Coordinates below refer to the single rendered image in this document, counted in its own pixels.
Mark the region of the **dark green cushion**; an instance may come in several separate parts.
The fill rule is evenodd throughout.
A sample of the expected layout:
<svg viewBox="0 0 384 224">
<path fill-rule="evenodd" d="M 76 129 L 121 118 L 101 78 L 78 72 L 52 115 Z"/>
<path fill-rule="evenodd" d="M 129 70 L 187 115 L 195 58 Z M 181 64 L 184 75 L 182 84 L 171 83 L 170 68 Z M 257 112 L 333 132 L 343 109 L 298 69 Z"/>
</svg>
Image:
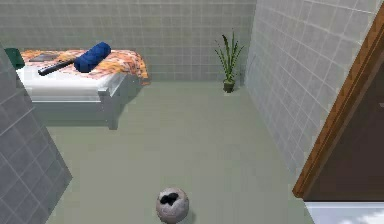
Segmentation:
<svg viewBox="0 0 384 224">
<path fill-rule="evenodd" d="M 25 66 L 25 62 L 17 48 L 5 48 L 5 53 L 16 70 Z"/>
</svg>

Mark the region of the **white bed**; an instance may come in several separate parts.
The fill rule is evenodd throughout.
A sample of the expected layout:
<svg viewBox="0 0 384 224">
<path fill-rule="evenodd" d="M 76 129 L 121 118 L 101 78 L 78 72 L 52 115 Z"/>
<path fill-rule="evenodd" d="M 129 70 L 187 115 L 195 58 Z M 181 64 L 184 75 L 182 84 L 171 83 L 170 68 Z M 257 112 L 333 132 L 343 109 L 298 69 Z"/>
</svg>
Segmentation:
<svg viewBox="0 0 384 224">
<path fill-rule="evenodd" d="M 100 122 L 115 130 L 125 104 L 142 86 L 150 83 L 150 75 L 148 80 L 132 75 L 117 75 L 99 84 L 80 81 L 20 81 L 45 120 L 82 124 Z"/>
</svg>

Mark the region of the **grey damaged basketball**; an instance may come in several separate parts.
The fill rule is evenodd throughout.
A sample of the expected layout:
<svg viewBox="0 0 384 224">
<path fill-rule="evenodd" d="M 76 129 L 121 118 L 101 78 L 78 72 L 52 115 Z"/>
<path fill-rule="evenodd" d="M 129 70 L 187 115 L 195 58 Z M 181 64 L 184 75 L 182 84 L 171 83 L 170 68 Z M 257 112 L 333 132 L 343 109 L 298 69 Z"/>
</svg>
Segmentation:
<svg viewBox="0 0 384 224">
<path fill-rule="evenodd" d="M 156 213 L 165 224 L 177 224 L 186 218 L 189 212 L 189 198 L 180 188 L 163 189 L 156 199 Z"/>
</svg>

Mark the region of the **green potted house plant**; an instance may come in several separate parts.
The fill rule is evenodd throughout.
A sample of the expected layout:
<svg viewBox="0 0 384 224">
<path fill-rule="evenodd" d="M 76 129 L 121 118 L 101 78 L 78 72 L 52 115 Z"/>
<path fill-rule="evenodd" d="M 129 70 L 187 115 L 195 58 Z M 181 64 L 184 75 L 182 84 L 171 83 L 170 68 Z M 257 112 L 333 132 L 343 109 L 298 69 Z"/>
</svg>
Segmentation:
<svg viewBox="0 0 384 224">
<path fill-rule="evenodd" d="M 237 61 L 244 47 L 239 45 L 239 41 L 235 38 L 235 33 L 232 33 L 231 38 L 222 34 L 222 39 L 223 45 L 216 41 L 218 48 L 215 49 L 215 53 L 219 57 L 219 61 L 225 74 L 223 91 L 225 93 L 232 93 L 236 83 L 235 77 L 237 76 L 237 73 L 235 70 Z"/>
</svg>

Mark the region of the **grey flat book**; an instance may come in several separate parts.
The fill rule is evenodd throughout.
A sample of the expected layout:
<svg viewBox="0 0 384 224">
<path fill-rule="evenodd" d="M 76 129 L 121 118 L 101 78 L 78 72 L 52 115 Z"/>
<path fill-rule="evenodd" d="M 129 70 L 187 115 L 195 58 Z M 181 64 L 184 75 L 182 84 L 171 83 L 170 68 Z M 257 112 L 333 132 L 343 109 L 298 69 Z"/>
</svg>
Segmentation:
<svg viewBox="0 0 384 224">
<path fill-rule="evenodd" d="M 30 62 L 46 62 L 46 61 L 53 61 L 56 58 L 58 58 L 58 54 L 47 54 L 47 53 L 42 53 L 38 56 L 35 56 L 30 59 Z"/>
</svg>

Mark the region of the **black baseball bat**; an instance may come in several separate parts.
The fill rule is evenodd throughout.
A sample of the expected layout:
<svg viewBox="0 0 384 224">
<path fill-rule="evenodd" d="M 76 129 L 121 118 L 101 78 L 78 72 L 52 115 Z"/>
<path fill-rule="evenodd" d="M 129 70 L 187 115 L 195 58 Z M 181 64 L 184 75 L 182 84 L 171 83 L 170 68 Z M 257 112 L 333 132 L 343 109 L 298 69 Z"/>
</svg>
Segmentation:
<svg viewBox="0 0 384 224">
<path fill-rule="evenodd" d="M 38 70 L 38 74 L 40 76 L 46 76 L 52 72 L 55 72 L 55 71 L 60 70 L 62 68 L 65 68 L 65 67 L 73 64 L 74 62 L 75 62 L 75 58 L 67 60 L 67 61 L 62 61 L 62 62 L 59 62 L 59 63 L 54 64 L 52 66 Z"/>
</svg>

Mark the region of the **blue pillow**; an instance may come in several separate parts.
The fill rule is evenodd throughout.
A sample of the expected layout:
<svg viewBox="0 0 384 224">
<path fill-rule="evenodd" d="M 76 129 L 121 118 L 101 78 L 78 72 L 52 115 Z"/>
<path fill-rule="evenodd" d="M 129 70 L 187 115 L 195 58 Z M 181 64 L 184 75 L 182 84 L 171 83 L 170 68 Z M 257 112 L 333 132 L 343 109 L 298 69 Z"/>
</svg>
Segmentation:
<svg viewBox="0 0 384 224">
<path fill-rule="evenodd" d="M 74 67 L 78 72 L 89 73 L 110 53 L 111 47 L 105 42 L 100 42 L 81 56 L 77 57 L 74 61 Z"/>
</svg>

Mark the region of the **orange patterned blanket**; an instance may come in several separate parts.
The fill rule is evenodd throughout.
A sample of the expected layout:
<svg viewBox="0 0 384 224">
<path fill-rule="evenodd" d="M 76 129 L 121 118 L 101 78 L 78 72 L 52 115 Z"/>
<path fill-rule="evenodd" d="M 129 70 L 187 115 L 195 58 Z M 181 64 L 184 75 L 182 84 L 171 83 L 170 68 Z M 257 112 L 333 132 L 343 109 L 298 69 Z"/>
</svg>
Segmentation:
<svg viewBox="0 0 384 224">
<path fill-rule="evenodd" d="M 42 53 L 58 54 L 59 57 L 53 61 L 30 62 L 31 58 Z M 111 53 L 89 73 L 78 72 L 73 65 L 69 65 L 46 76 L 40 76 L 38 74 L 39 69 L 73 59 L 83 53 L 85 53 L 85 50 L 26 50 L 21 53 L 25 66 L 16 70 L 16 73 L 22 81 L 28 83 L 42 83 L 44 80 L 49 80 L 54 83 L 59 83 L 60 81 L 80 81 L 99 84 L 117 75 L 132 75 L 142 80 L 149 79 L 143 58 L 132 50 L 112 50 Z"/>
</svg>

